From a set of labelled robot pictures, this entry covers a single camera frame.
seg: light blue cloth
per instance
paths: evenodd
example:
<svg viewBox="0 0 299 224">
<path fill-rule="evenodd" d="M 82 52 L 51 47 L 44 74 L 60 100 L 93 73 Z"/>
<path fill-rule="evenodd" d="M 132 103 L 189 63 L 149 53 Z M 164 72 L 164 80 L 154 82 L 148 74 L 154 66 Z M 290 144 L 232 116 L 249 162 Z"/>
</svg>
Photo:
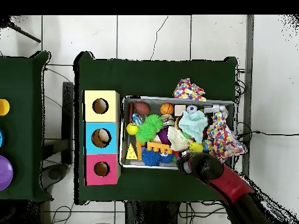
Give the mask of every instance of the light blue cloth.
<svg viewBox="0 0 299 224">
<path fill-rule="evenodd" d="M 179 121 L 179 127 L 183 132 L 189 134 L 198 144 L 203 142 L 203 130 L 208 125 L 208 119 L 202 111 L 195 113 L 183 112 L 183 117 Z"/>
</svg>

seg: gray metal tray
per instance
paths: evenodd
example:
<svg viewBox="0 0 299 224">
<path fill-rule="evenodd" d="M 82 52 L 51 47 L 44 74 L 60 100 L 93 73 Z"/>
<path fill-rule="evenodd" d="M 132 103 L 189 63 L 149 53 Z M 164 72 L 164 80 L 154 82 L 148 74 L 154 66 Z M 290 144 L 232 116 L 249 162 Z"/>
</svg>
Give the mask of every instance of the gray metal tray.
<svg viewBox="0 0 299 224">
<path fill-rule="evenodd" d="M 227 125 L 234 134 L 235 125 L 234 125 L 234 114 L 235 114 L 235 103 L 232 101 L 220 101 L 220 100 L 207 100 L 205 102 L 188 100 L 188 99 L 177 99 L 177 98 L 160 98 L 160 97 L 134 97 L 134 96 L 126 96 L 122 99 L 121 102 L 121 110 L 122 110 L 122 119 L 120 124 L 120 152 L 119 152 L 119 162 L 123 167 L 139 167 L 139 168 L 147 168 L 147 169 L 175 169 L 176 162 L 160 163 L 159 166 L 146 166 L 142 161 L 139 160 L 127 160 L 127 149 L 130 143 L 132 143 L 133 147 L 136 147 L 135 136 L 129 135 L 126 131 L 126 126 L 128 124 L 128 105 L 130 102 L 145 102 L 149 105 L 150 114 L 157 114 L 161 116 L 160 106 L 163 103 L 170 103 L 173 105 L 196 105 L 197 107 L 203 107 L 211 104 L 222 104 L 225 105 L 228 110 L 228 117 L 226 119 Z"/>
</svg>

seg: brown football toy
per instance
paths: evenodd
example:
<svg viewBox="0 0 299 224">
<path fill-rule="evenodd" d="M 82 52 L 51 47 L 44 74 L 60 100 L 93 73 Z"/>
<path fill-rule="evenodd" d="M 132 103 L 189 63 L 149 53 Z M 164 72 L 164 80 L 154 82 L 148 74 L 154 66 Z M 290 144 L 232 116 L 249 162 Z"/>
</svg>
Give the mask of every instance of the brown football toy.
<svg viewBox="0 0 299 224">
<path fill-rule="evenodd" d="M 135 111 L 141 115 L 148 115 L 150 113 L 150 108 L 147 103 L 144 102 L 135 102 Z"/>
</svg>

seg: circular hole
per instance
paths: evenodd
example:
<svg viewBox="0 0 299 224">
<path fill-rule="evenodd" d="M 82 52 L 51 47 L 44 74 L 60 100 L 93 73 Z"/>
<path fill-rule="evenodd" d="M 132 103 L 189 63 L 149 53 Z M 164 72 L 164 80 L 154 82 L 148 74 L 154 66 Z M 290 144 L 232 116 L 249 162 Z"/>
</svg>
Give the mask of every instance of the circular hole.
<svg viewBox="0 0 299 224">
<path fill-rule="evenodd" d="M 9 112 L 9 102 L 5 99 L 0 99 L 0 116 L 7 115 Z"/>
<path fill-rule="evenodd" d="M 95 111 L 95 113 L 98 114 L 104 114 L 108 111 L 108 102 L 102 98 L 96 99 L 92 103 L 92 109 Z"/>
<path fill-rule="evenodd" d="M 93 145 L 98 148 L 105 148 L 111 141 L 111 135 L 106 129 L 96 129 L 91 136 Z"/>
<path fill-rule="evenodd" d="M 104 177 L 109 173 L 109 165 L 106 162 L 97 162 L 94 167 L 95 174 Z"/>
</svg>

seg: purple toy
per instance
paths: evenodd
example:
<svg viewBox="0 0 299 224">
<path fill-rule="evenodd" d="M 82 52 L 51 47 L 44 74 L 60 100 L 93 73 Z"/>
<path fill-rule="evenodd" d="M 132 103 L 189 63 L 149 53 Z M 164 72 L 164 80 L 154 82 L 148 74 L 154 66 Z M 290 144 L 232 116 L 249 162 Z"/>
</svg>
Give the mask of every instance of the purple toy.
<svg viewBox="0 0 299 224">
<path fill-rule="evenodd" d="M 0 155 L 0 191 L 3 191 L 12 181 L 12 165 L 7 158 Z"/>
<path fill-rule="evenodd" d="M 170 141 L 167 138 L 167 131 L 168 131 L 168 127 L 164 127 L 163 129 L 161 129 L 158 132 L 158 136 L 159 136 L 162 144 L 170 145 L 171 143 L 170 143 Z"/>
</svg>

